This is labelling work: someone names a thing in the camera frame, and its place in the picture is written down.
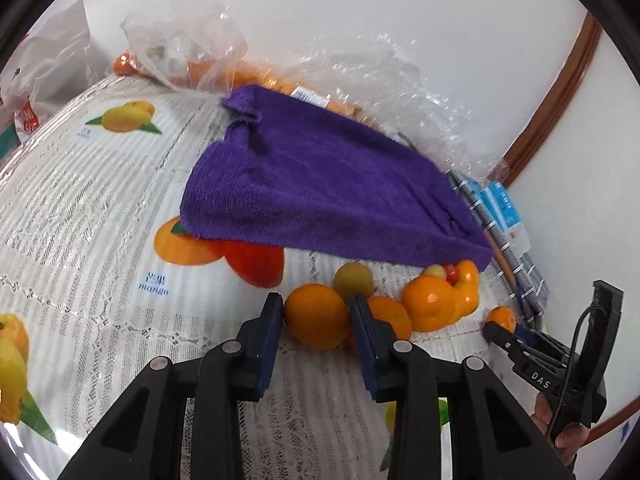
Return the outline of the right hand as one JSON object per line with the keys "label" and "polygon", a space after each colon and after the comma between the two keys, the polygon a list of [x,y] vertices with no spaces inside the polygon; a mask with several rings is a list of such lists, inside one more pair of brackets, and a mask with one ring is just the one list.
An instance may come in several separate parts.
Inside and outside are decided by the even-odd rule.
{"label": "right hand", "polygon": [[[546,397],[542,393],[536,396],[533,414],[530,415],[532,422],[537,428],[546,434],[551,422],[553,412]],[[578,450],[586,442],[589,436],[589,429],[582,426],[568,426],[553,442],[553,446],[558,452],[559,458],[568,469],[572,469],[575,463]]]}

